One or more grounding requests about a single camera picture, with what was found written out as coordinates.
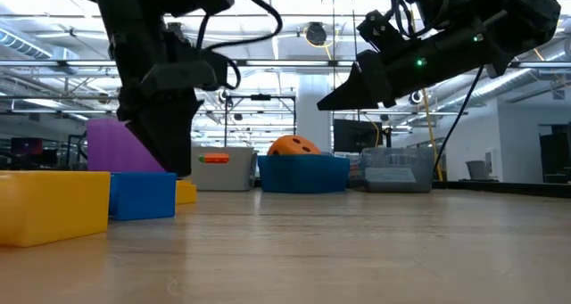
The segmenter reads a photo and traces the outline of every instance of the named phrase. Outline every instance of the purple block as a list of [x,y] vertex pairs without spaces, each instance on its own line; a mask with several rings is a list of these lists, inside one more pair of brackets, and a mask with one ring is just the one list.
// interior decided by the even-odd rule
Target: purple block
[[143,144],[116,119],[87,122],[90,171],[164,172]]

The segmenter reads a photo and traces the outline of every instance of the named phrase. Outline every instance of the yellow block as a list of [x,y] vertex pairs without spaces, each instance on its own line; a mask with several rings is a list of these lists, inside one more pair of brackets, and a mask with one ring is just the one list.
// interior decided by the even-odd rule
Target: yellow block
[[105,232],[110,182],[104,172],[0,171],[0,245]]
[[177,180],[177,205],[196,202],[196,185]]

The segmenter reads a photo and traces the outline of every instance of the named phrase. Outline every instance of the desk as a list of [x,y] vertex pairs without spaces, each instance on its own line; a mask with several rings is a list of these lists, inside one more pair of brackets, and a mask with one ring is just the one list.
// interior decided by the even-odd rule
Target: desk
[[571,201],[199,193],[174,219],[0,249],[3,303],[570,303]]

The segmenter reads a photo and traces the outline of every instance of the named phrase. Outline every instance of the ceiling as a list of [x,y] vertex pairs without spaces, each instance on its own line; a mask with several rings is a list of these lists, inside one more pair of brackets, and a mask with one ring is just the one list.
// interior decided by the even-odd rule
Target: ceiling
[[[384,12],[390,8],[389,0],[264,0],[271,3],[281,14],[284,21],[282,33],[266,42],[255,45],[227,47],[221,52],[233,59],[261,59],[261,60],[316,60],[325,61],[330,59],[348,60],[355,58],[356,52],[369,49],[370,45],[356,36],[354,25],[358,25],[367,12],[374,9]],[[571,2],[561,0],[563,15],[558,30],[558,37],[566,37],[567,16],[571,14]],[[195,40],[196,33],[203,18],[202,12],[193,12],[181,18],[165,18],[165,21],[178,21],[183,24],[183,31],[191,40]],[[309,22],[318,21],[324,24],[328,33],[328,43],[331,45],[328,52],[325,48],[316,48],[308,44],[303,37],[303,30]],[[0,23],[19,35],[27,38],[35,45],[45,48],[56,46],[71,50],[81,60],[108,60],[108,41],[99,17],[96,4],[86,0],[0,0]],[[422,21],[416,22],[418,28],[422,27]],[[210,19],[205,44],[211,45],[220,41],[257,37],[269,33],[275,27],[275,21],[264,10],[249,0],[236,0],[235,6]],[[14,52],[11,49],[0,46],[0,57],[4,59],[29,60],[29,57]],[[521,56],[526,60],[539,60],[533,53]],[[48,69],[17,68],[11,69],[12,73],[18,73],[25,78],[46,85],[45,88],[21,84],[28,87],[30,92],[38,94],[68,94],[76,96],[108,94],[115,96],[120,80],[114,69],[84,68],[79,70],[80,76],[85,78],[70,78],[65,81],[64,75],[58,75]],[[284,69],[279,66],[268,66],[263,69],[241,68],[244,75],[243,83],[235,94],[274,94],[295,95],[299,87],[301,74],[319,73],[327,74],[331,87],[339,85],[348,77],[347,68],[340,68],[334,74],[331,69]],[[112,77],[103,78],[105,73]],[[96,77],[87,78],[89,74]],[[431,105],[436,107],[455,94],[466,90],[471,82],[473,73],[458,76],[451,81],[433,86],[428,89]],[[11,89],[3,88],[0,92],[12,94]],[[200,97],[205,100],[201,116],[195,119],[194,129],[199,130],[193,136],[195,141],[201,144],[221,144],[217,142],[224,136],[223,101],[219,100],[216,93],[200,92]],[[420,106],[413,107],[407,98],[397,102],[394,111],[415,111]],[[18,103],[19,108],[28,108],[34,103]],[[77,109],[113,110],[116,101],[99,103],[98,101],[69,100],[63,103],[66,107]],[[36,108],[50,108],[45,105],[35,105]],[[242,120],[230,118],[231,127],[235,127],[235,133],[229,139],[231,144],[253,145],[263,150],[278,136],[291,133],[293,130],[294,117],[289,111],[291,107],[278,100],[269,102],[252,102],[244,100],[234,108],[239,111],[279,111],[276,114],[245,113]],[[215,111],[209,115],[206,111]],[[92,118],[94,114],[83,114]],[[337,118],[353,118],[353,115]],[[401,125],[406,121],[404,117],[394,117],[392,123]]]

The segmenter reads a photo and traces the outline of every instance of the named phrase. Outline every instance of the blue bin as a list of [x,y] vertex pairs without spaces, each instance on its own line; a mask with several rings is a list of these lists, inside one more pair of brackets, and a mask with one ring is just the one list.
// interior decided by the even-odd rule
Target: blue bin
[[261,189],[270,193],[343,192],[349,160],[325,155],[260,156]]
[[113,220],[174,217],[176,192],[176,174],[114,173],[109,216]]

